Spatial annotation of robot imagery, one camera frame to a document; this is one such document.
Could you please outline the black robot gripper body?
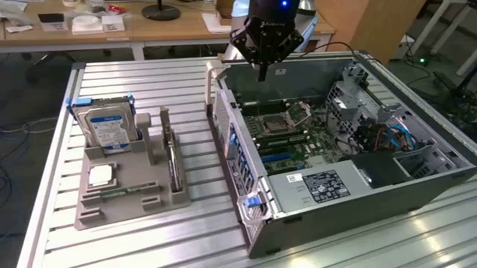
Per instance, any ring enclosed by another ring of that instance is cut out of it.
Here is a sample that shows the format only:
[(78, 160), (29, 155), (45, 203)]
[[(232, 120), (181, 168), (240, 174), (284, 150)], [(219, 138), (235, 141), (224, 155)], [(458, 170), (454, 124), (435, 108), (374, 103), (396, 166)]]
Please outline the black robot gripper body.
[(295, 29), (295, 15), (298, 12), (299, 1), (249, 1), (248, 16), (256, 16), (259, 22), (259, 46), (261, 60), (261, 38), (269, 33), (291, 32)]

